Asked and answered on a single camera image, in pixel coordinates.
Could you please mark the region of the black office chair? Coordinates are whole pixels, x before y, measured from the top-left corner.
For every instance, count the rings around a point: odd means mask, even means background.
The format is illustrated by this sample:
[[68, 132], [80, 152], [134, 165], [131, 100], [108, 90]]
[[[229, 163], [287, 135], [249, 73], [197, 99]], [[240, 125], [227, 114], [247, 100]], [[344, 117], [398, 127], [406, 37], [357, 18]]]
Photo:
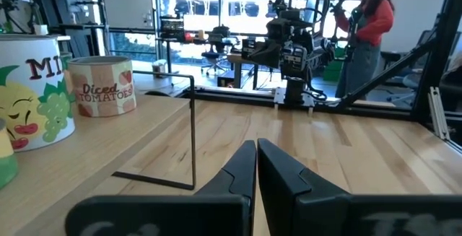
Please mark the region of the black office chair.
[[232, 47], [230, 42], [210, 42], [206, 43], [209, 45], [209, 49], [201, 54], [203, 58], [208, 62], [207, 65], [201, 66], [201, 73], [207, 76], [210, 75], [210, 71], [217, 74], [219, 71], [226, 72], [227, 68], [223, 67], [222, 63], [227, 59], [227, 52]]

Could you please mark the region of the green bin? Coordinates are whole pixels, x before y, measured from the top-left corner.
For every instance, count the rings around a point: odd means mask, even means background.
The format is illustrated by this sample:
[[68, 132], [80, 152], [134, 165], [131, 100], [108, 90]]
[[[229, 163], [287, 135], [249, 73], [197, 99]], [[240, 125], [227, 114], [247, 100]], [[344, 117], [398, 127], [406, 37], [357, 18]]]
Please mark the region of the green bin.
[[345, 49], [335, 48], [334, 60], [330, 62], [323, 71], [323, 80], [328, 82], [337, 82], [339, 80], [341, 69], [344, 63]]

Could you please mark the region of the small white container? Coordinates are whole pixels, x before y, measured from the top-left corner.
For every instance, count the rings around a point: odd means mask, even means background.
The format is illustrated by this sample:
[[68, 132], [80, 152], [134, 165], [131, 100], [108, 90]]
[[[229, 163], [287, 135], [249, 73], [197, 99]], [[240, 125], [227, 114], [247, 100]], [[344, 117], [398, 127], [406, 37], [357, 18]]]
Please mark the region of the small white container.
[[167, 73], [167, 61], [165, 59], [159, 59], [152, 63], [152, 72], [155, 78], [163, 79], [166, 78]]

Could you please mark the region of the black leaning panels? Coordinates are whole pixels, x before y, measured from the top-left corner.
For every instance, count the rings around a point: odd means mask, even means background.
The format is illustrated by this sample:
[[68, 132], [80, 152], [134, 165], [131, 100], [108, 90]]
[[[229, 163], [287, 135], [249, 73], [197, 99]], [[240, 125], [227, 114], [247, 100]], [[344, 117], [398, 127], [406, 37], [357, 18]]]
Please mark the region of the black leaning panels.
[[37, 25], [46, 25], [51, 34], [71, 38], [68, 49], [75, 57], [98, 56], [97, 31], [104, 25], [90, 19], [91, 0], [32, 0], [32, 19]]

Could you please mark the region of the person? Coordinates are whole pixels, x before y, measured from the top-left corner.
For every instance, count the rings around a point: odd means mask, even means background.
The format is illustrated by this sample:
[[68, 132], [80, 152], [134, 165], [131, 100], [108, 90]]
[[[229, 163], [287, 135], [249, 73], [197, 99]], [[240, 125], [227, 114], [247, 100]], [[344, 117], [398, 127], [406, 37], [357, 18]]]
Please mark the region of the person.
[[361, 0], [354, 17], [357, 31], [354, 34], [352, 61], [343, 65], [335, 96], [343, 97], [371, 81], [380, 60], [382, 36], [394, 22], [394, 5], [391, 0]]

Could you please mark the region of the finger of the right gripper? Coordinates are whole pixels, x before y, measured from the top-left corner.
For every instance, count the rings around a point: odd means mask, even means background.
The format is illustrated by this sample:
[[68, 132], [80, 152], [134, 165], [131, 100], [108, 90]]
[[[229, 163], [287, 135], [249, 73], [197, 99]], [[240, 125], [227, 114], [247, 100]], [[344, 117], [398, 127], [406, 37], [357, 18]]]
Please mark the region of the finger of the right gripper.
[[308, 51], [299, 44], [289, 45], [282, 49], [281, 72], [288, 77], [305, 77]]
[[278, 69], [282, 46], [273, 40], [243, 39], [241, 58], [258, 65]]

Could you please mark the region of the black crate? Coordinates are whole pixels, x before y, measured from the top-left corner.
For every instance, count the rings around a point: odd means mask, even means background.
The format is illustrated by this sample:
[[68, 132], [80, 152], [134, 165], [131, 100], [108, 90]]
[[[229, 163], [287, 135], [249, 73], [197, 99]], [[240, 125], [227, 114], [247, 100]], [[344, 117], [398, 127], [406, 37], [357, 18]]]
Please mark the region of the black crate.
[[185, 40], [184, 20], [181, 17], [160, 17], [160, 37], [175, 39], [180, 42]]

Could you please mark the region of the diced tomatoes can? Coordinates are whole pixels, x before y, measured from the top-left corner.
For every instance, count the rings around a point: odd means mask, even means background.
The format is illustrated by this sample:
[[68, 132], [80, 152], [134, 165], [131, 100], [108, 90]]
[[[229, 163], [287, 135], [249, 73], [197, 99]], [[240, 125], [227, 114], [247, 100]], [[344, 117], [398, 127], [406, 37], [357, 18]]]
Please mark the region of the diced tomatoes can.
[[90, 56], [68, 62], [77, 110], [92, 118], [122, 115], [136, 109], [130, 58]]

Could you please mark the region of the wooden shelf with black frame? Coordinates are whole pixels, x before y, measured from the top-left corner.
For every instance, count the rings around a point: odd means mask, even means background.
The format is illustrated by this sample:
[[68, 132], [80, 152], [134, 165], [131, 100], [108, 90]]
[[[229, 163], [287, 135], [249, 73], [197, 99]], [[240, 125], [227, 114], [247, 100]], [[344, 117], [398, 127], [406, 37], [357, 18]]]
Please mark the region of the wooden shelf with black frame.
[[0, 190], [0, 236], [35, 231], [63, 220], [64, 214], [106, 178], [116, 175], [157, 185], [193, 190], [194, 182], [179, 183], [119, 172], [187, 110], [195, 110], [195, 84], [186, 98], [139, 95], [129, 113], [107, 118], [76, 115], [68, 138], [17, 154], [19, 174]]

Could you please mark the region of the black handheld device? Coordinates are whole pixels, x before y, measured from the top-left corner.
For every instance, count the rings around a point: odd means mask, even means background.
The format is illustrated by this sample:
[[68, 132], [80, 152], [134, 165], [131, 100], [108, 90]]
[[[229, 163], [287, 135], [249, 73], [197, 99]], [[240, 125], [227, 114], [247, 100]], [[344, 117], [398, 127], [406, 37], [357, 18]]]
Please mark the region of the black handheld device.
[[[330, 4], [331, 12], [334, 14], [336, 12], [345, 12], [342, 5], [346, 0], [339, 0], [335, 5]], [[354, 50], [356, 48], [356, 35], [357, 35], [357, 28], [358, 28], [358, 21], [361, 16], [361, 11], [358, 9], [354, 9], [352, 14], [349, 18], [349, 29], [348, 29], [348, 40], [347, 45], [344, 48], [345, 57], [343, 58], [344, 63], [349, 63], [353, 59]]]

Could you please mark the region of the spaghetti sauce can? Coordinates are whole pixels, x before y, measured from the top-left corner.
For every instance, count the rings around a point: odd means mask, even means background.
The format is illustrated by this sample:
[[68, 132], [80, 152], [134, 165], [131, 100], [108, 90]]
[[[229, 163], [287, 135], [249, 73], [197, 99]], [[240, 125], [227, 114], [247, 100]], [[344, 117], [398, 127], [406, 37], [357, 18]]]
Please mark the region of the spaghetti sauce can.
[[61, 51], [60, 59], [61, 59], [62, 71], [67, 71], [69, 69], [68, 63], [70, 60], [73, 59], [73, 53]]

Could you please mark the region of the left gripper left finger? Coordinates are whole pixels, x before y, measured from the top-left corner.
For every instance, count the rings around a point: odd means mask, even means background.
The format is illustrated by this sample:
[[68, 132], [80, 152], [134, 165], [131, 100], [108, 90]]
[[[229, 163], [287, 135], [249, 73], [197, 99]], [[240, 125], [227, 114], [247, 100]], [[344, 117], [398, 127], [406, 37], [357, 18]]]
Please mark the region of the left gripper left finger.
[[93, 196], [66, 215], [66, 236], [251, 236], [257, 150], [245, 141], [192, 196]]

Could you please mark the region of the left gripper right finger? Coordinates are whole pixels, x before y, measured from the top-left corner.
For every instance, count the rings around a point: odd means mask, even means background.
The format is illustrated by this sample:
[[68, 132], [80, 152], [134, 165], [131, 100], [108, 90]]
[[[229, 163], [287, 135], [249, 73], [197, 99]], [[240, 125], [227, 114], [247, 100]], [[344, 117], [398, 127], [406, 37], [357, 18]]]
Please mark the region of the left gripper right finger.
[[462, 236], [462, 195], [351, 194], [268, 139], [258, 181], [271, 236]]

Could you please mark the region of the white mixed fruit can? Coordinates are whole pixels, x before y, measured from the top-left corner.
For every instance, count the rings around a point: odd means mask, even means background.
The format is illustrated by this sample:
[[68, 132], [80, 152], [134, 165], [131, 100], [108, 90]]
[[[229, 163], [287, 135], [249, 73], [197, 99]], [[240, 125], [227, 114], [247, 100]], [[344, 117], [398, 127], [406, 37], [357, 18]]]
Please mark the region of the white mixed fruit can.
[[0, 118], [14, 151], [74, 132], [65, 73], [56, 36], [0, 35]]

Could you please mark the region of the whiteboard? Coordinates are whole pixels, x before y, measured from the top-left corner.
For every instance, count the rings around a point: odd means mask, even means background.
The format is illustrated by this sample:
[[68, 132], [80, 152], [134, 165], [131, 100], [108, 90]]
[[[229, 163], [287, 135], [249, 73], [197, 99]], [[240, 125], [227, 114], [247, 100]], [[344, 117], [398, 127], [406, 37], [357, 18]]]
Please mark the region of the whiteboard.
[[154, 30], [152, 0], [103, 0], [109, 27]]

